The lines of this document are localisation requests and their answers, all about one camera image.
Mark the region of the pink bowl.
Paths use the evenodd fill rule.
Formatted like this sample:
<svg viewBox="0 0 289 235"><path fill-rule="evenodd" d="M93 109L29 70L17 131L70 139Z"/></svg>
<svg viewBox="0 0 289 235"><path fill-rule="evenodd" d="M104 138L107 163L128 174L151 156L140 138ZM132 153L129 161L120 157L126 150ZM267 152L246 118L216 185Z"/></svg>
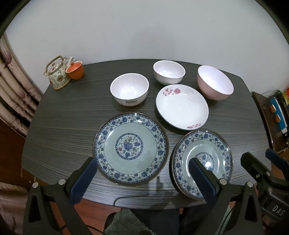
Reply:
<svg viewBox="0 0 289 235"><path fill-rule="evenodd" d="M203 65L197 69L197 84L203 95L212 100L224 100L234 92L228 76L212 66Z"/></svg>

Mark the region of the white plate pink flowers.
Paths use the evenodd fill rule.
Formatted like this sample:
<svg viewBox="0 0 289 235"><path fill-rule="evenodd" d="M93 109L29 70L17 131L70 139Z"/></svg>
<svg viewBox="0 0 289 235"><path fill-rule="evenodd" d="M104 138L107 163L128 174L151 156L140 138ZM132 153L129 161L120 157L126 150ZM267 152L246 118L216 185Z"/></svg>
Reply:
<svg viewBox="0 0 289 235"><path fill-rule="evenodd" d="M182 84L163 87L157 94L156 108L167 123L181 130L196 130L209 116L205 98L197 90Z"/></svg>

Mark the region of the large blue floral plate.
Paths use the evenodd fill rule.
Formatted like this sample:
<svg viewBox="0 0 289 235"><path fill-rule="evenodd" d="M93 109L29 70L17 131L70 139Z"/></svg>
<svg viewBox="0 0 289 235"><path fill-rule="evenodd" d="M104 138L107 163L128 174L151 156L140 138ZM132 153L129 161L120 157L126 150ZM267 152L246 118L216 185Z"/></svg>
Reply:
<svg viewBox="0 0 289 235"><path fill-rule="evenodd" d="M169 155L165 131L142 113L113 117L99 128L93 143L98 170L109 181L127 186L154 179Z"/></svg>

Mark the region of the white bowl teal base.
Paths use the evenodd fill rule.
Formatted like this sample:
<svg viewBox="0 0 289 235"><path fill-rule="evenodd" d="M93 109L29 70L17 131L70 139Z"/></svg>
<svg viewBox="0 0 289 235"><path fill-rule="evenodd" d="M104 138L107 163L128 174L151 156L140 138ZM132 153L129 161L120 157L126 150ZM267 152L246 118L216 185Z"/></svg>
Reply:
<svg viewBox="0 0 289 235"><path fill-rule="evenodd" d="M154 76L162 85L178 84L186 74L185 68L174 61L160 60L153 65Z"/></svg>

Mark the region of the white Rabbit bowl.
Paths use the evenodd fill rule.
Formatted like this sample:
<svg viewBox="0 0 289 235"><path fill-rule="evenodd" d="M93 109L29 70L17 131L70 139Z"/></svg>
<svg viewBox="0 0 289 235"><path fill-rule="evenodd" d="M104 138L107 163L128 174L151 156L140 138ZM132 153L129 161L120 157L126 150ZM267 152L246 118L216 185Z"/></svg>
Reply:
<svg viewBox="0 0 289 235"><path fill-rule="evenodd" d="M110 85L110 92L117 103L126 107L141 104L148 93L148 79L138 73L126 73L118 76Z"/></svg>

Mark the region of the blue box with orange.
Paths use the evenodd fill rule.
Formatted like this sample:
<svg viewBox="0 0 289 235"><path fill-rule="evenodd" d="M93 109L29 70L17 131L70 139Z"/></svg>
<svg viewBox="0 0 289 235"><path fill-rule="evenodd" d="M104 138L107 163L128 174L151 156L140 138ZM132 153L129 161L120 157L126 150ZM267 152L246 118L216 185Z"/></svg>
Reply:
<svg viewBox="0 0 289 235"><path fill-rule="evenodd" d="M279 124L282 134L285 134L288 131L288 126L281 106L276 98L271 98L270 100L270 111L275 115L275 121Z"/></svg>

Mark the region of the grey fuzzy cloth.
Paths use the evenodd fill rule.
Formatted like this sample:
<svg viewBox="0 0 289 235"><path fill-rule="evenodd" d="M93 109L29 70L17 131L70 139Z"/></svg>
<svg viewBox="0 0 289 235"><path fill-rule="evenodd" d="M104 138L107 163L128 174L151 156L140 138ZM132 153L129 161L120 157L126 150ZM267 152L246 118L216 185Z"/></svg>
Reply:
<svg viewBox="0 0 289 235"><path fill-rule="evenodd" d="M152 234L130 209L117 212L110 225L104 230L105 234Z"/></svg>

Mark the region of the beige patterned curtain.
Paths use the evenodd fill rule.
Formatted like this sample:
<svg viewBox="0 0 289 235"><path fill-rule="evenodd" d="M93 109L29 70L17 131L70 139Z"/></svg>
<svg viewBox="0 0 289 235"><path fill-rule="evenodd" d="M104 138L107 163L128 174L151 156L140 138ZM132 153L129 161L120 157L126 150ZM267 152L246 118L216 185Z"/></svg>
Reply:
<svg viewBox="0 0 289 235"><path fill-rule="evenodd" d="M1 36L1 121L25 137L41 99L7 37Z"/></svg>

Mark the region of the floral ceramic teapot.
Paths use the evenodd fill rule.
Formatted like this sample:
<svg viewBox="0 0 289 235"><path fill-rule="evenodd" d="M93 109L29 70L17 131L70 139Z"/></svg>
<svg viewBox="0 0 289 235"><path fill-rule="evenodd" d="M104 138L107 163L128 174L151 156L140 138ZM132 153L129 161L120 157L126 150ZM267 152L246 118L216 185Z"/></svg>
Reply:
<svg viewBox="0 0 289 235"><path fill-rule="evenodd" d="M67 58L59 55L53 58L45 68L44 75L48 77L54 90L60 90L69 84L71 78L66 73L66 69L73 61L74 56Z"/></svg>

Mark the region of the orange tea cup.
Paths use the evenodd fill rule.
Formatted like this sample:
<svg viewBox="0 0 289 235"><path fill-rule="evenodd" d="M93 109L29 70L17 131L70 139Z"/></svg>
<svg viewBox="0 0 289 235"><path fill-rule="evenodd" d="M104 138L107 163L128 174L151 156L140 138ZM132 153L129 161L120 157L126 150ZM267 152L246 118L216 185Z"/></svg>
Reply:
<svg viewBox="0 0 289 235"><path fill-rule="evenodd" d="M83 62L71 62L66 68L66 74L73 80L80 80L84 76Z"/></svg>

